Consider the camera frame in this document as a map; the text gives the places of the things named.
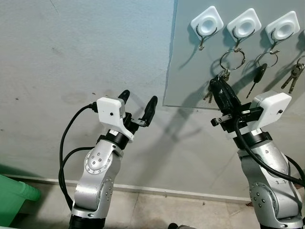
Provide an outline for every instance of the car key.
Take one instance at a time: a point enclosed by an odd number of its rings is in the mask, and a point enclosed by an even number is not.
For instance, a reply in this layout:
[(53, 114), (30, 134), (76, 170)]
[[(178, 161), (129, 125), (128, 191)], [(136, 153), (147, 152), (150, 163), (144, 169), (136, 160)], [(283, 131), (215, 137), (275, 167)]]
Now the car key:
[(254, 84), (253, 84), (253, 86), (251, 87), (251, 89), (250, 89), (250, 91), (249, 91), (249, 93), (248, 93), (248, 95), (247, 95), (246, 98), (249, 98), (249, 95), (251, 94), (251, 92), (252, 92), (254, 86), (255, 86), (258, 82), (261, 81), (261, 79), (262, 79), (262, 77), (263, 77), (263, 75), (264, 75), (264, 73), (265, 73), (267, 67), (268, 67), (268, 65), (267, 65), (266, 63), (264, 63), (262, 66), (259, 66), (258, 72), (257, 72), (257, 74), (255, 75), (255, 77), (254, 77), (254, 79), (253, 79)]

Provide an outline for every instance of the metal key ring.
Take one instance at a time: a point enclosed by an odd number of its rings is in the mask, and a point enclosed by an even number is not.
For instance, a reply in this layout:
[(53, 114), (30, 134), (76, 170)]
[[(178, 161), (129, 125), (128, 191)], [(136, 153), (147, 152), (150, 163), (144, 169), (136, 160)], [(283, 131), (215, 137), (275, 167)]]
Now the metal key ring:
[(265, 55), (265, 54), (270, 54), (270, 55), (275, 55), (275, 56), (276, 56), (276, 61), (275, 61), (275, 63), (274, 63), (273, 65), (271, 65), (271, 66), (267, 66), (267, 68), (271, 68), (271, 67), (275, 66), (275, 65), (277, 64), (277, 62), (278, 62), (278, 56), (276, 55), (276, 52), (272, 52), (272, 51), (264, 52), (264, 53), (262, 53), (262, 54), (259, 54), (259, 55), (257, 56), (257, 58), (255, 59), (255, 63), (257, 62), (258, 65), (261, 67), (262, 65), (259, 63), (259, 59), (260, 59), (261, 56), (263, 56), (263, 55)]
[[(240, 52), (240, 53), (243, 55), (243, 60), (242, 60), (241, 64), (240, 64), (239, 66), (237, 66), (236, 68), (226, 68), (226, 67), (223, 66), (223, 58), (224, 58), (227, 54), (229, 54), (230, 52)], [(225, 52), (224, 55), (220, 58), (220, 66), (221, 66), (223, 69), (225, 69), (225, 70), (227, 69), (227, 70), (229, 70), (229, 71), (232, 71), (232, 70), (235, 70), (235, 69), (240, 68), (245, 62), (246, 62), (246, 56), (245, 56), (244, 52), (243, 52), (242, 50), (240, 50), (240, 49), (239, 49), (239, 50), (234, 50), (234, 49), (229, 50), (229, 51)]]
[(305, 55), (301, 56), (301, 57), (297, 60), (296, 63), (299, 64), (299, 63), (300, 63), (300, 60), (303, 59), (304, 57), (305, 57)]

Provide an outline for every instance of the gray wall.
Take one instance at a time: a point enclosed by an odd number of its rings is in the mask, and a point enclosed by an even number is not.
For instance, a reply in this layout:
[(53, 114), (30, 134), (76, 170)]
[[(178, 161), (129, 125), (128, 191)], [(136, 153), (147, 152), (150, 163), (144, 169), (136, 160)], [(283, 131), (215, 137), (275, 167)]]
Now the gray wall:
[[(128, 88), (126, 109), (135, 115), (152, 95), (160, 102), (151, 126), (126, 148), (116, 183), (247, 197), (234, 143), (210, 124), (220, 113), (162, 106), (174, 1), (52, 1), (0, 3), (2, 173), (57, 178), (61, 135), (75, 112)], [(303, 95), (265, 128), (301, 165), (304, 103)], [(97, 115), (85, 112), (65, 152), (94, 145), (102, 131)], [(67, 179), (80, 178), (84, 155), (68, 162)]]
[[(199, 51), (200, 41), (191, 28), (190, 21), (211, 5), (214, 5), (221, 15), (224, 28), (206, 40), (205, 49)], [(270, 9), (274, 6), (276, 6), (276, 10), (270, 13)], [(240, 43), (239, 47), (245, 53), (246, 62), (242, 67), (231, 71), (228, 83), (243, 104), (251, 102), (256, 95), (269, 90), (288, 93), (290, 85), (284, 90), (281, 89), (281, 86), (290, 76), (293, 65), (304, 54), (304, 0), (255, 0), (251, 2), (179, 0), (175, 20), (173, 56), (164, 100), (166, 105), (218, 109), (214, 99), (212, 103), (209, 103), (208, 99), (203, 100), (203, 98), (208, 92), (209, 81), (223, 70), (219, 64), (221, 56), (235, 46), (235, 41), (226, 28), (227, 24), (249, 8), (255, 9), (262, 28)], [(264, 30), (265, 27), (292, 10), (297, 14), (300, 31), (275, 47), (274, 50), (281, 50), (277, 54), (279, 57), (277, 64), (265, 71), (262, 80), (256, 84), (252, 94), (246, 99), (253, 85), (255, 69), (258, 66), (255, 59), (259, 54), (267, 52), (271, 48), (271, 43)], [(232, 52), (223, 59), (223, 64), (234, 68), (239, 66), (241, 60), (240, 53)], [(262, 56), (260, 63), (271, 66), (275, 60), (274, 55), (267, 54)], [(304, 93), (304, 83), (303, 73), (293, 91), (291, 104)]]

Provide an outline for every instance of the white wall hook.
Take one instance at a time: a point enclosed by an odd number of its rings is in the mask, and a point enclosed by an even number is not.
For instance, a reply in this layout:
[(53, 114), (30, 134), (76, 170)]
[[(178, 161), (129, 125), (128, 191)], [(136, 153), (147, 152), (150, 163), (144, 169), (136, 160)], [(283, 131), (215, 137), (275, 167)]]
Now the white wall hook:
[(296, 13), (294, 11), (290, 11), (267, 25), (265, 31), (272, 44), (272, 48), (270, 50), (272, 52), (273, 48), (279, 42), (288, 39), (300, 31), (300, 25)]
[(262, 24), (253, 8), (247, 9), (227, 25), (227, 29), (234, 40), (248, 38), (259, 31), (261, 27)]
[(201, 40), (199, 50), (203, 50), (204, 40), (212, 37), (221, 30), (224, 27), (224, 23), (216, 7), (211, 6), (191, 21), (191, 27)]

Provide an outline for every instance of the baseboard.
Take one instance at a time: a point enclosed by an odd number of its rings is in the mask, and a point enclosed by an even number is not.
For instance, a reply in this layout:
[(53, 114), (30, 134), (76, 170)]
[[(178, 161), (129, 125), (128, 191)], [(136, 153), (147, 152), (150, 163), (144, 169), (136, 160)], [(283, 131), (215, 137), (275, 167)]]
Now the baseboard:
[[(3, 175), (6, 177), (17, 179), (17, 180), (25, 180), (25, 181), (45, 183), (45, 184), (56, 184), (56, 185), (59, 184), (57, 179), (25, 177), (25, 176), (6, 175), (6, 174), (3, 174)], [(78, 181), (66, 180), (67, 186), (76, 186), (77, 183), (78, 183)], [(212, 195), (212, 194), (204, 194), (204, 193), (185, 192), (185, 191), (175, 191), (175, 190), (168, 190), (168, 189), (161, 189), (161, 188), (140, 187), (140, 186), (132, 186), (132, 185), (114, 184), (114, 190), (124, 191), (124, 192), (161, 195), (161, 196), (166, 196), (166, 197), (191, 198), (191, 199), (211, 200), (211, 201), (219, 201), (219, 202), (227, 202), (227, 203), (238, 203), (238, 204), (247, 204), (247, 203), (251, 202), (250, 198), (221, 196), (221, 195)]]

